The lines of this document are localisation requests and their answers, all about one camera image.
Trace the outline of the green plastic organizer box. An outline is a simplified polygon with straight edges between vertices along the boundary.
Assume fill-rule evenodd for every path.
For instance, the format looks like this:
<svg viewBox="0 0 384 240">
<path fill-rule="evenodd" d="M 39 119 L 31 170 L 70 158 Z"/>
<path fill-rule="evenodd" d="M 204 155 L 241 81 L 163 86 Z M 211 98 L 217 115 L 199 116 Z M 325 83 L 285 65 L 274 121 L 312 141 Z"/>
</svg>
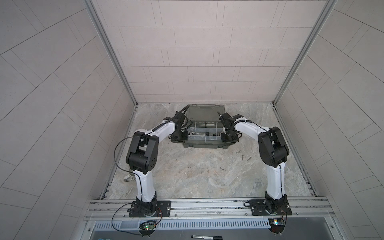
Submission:
<svg viewBox="0 0 384 240">
<path fill-rule="evenodd" d="M 188 118 L 188 139 L 185 148 L 227 149 L 231 143 L 224 143 L 221 134 L 223 124 L 218 112 L 224 113 L 224 105 L 190 104 L 186 112 Z"/>
</svg>

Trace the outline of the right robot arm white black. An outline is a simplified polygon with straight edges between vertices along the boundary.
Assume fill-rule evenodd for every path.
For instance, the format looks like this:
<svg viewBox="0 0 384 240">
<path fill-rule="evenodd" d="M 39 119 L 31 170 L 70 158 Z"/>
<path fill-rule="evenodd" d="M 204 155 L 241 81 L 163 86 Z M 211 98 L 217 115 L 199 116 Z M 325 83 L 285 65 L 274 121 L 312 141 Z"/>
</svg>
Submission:
<svg viewBox="0 0 384 240">
<path fill-rule="evenodd" d="M 290 150 L 282 131 L 278 127 L 263 127 L 242 115 L 230 116 L 219 114 L 224 132 L 221 134 L 223 143 L 234 144 L 239 141 L 239 134 L 257 140 L 259 155 L 267 166 L 267 190 L 262 203 L 270 215 L 291 215 L 288 197 L 284 186 L 284 172 Z"/>
</svg>

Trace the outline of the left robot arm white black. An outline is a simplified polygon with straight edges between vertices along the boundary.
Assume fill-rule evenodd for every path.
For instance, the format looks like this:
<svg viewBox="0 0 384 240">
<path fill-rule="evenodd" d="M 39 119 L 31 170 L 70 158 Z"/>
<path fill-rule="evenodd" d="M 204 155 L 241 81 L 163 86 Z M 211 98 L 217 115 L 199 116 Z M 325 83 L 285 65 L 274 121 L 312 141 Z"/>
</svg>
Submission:
<svg viewBox="0 0 384 240">
<path fill-rule="evenodd" d="M 150 130 L 136 131 L 126 156 L 130 169 L 118 169 L 135 176 L 137 196 L 133 202 L 133 213 L 152 216 L 157 211 L 157 193 L 153 181 L 153 169 L 158 160 L 159 144 L 170 139 L 174 144 L 183 144 L 188 139 L 186 112 L 189 105 L 177 111 L 173 117 L 165 118 L 159 125 Z"/>
</svg>

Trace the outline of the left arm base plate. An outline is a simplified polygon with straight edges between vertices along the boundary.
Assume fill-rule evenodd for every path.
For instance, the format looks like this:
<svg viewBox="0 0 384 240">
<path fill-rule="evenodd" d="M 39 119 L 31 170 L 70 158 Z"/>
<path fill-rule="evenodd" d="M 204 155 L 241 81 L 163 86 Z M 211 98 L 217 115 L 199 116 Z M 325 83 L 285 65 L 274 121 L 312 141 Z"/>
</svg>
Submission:
<svg viewBox="0 0 384 240">
<path fill-rule="evenodd" d="M 171 201 L 144 203 L 140 200 L 135 200 L 127 212 L 130 218 L 151 218 L 160 215 L 162 215 L 162 217 L 169 217 L 170 210 Z"/>
</svg>

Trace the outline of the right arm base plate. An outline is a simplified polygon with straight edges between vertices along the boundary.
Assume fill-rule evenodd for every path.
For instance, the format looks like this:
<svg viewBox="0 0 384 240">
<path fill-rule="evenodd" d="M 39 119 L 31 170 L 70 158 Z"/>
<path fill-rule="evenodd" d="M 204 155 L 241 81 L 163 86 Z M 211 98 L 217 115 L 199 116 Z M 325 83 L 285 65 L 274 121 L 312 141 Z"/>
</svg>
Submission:
<svg viewBox="0 0 384 240">
<path fill-rule="evenodd" d="M 265 205 L 265 200 L 249 200 L 244 203 L 246 208 L 250 208 L 252 212 L 252 216 L 282 216 L 288 215 L 291 216 L 292 209 L 288 202 L 285 205 L 277 207 L 275 210 L 267 210 L 267 206 Z"/>
</svg>

